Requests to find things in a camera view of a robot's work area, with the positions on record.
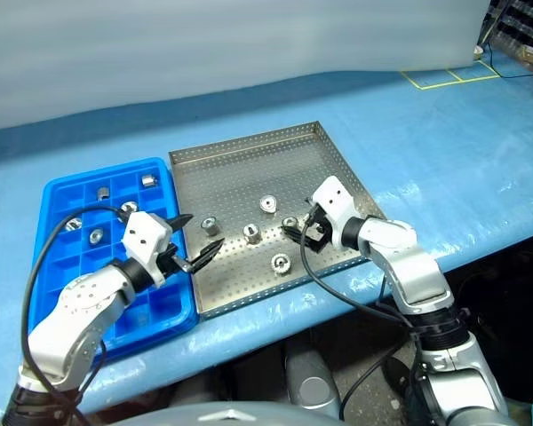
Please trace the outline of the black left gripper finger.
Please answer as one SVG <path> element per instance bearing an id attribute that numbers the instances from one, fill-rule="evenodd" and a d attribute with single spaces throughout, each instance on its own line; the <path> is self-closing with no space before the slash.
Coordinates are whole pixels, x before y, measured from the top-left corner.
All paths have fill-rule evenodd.
<path id="1" fill-rule="evenodd" d="M 219 239 L 205 246 L 198 256 L 187 262 L 188 272 L 198 272 L 203 269 L 219 253 L 224 239 Z"/>
<path id="2" fill-rule="evenodd" d="M 181 230 L 192 218 L 192 214 L 180 214 L 176 217 L 167 218 L 166 223 L 174 232 L 177 232 Z"/>

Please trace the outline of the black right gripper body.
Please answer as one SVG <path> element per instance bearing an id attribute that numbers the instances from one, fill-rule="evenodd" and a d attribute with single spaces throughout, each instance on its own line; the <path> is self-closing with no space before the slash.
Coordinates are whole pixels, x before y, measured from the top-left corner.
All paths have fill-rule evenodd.
<path id="1" fill-rule="evenodd" d="M 332 228 L 322 208 L 311 208 L 302 228 L 303 245 L 320 253 L 330 242 Z"/>

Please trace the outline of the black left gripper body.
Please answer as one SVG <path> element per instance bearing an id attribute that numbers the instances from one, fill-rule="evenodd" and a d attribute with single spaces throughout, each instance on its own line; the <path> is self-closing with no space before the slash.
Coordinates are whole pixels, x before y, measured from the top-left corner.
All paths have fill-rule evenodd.
<path id="1" fill-rule="evenodd" d="M 169 243 L 166 250 L 159 253 L 156 258 L 156 266 L 164 277 L 169 277 L 177 272 L 190 272 L 190 263 L 180 257 L 178 247 Z"/>

